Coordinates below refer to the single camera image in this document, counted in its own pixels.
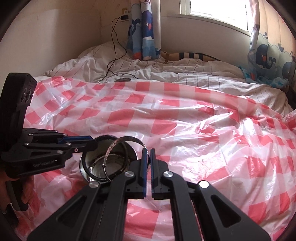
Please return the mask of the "person's left hand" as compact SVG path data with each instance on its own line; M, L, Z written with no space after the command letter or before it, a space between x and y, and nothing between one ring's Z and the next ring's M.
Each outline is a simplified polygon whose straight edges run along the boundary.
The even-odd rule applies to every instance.
M1 176L1 186L0 186L1 211L6 212L6 207L11 202L8 195L8 191L6 189L6 182L15 181L15 179L8 177L3 169L1 169L0 176ZM23 192L22 192L21 199L23 203L30 203L33 197L34 197L34 176L30 176L26 178L23 184Z

